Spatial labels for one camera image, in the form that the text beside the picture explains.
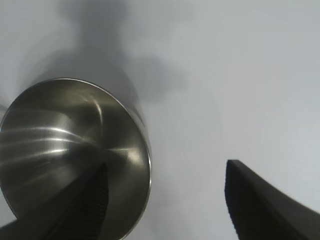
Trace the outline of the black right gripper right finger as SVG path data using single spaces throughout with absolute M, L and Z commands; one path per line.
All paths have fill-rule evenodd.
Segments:
M 240 160 L 229 159 L 225 202 L 240 240 L 318 240 L 320 215 L 287 196 Z

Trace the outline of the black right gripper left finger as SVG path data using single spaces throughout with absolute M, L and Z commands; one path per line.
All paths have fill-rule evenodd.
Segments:
M 96 240 L 109 203 L 104 163 L 84 172 L 52 199 L 1 227 L 2 240 Z

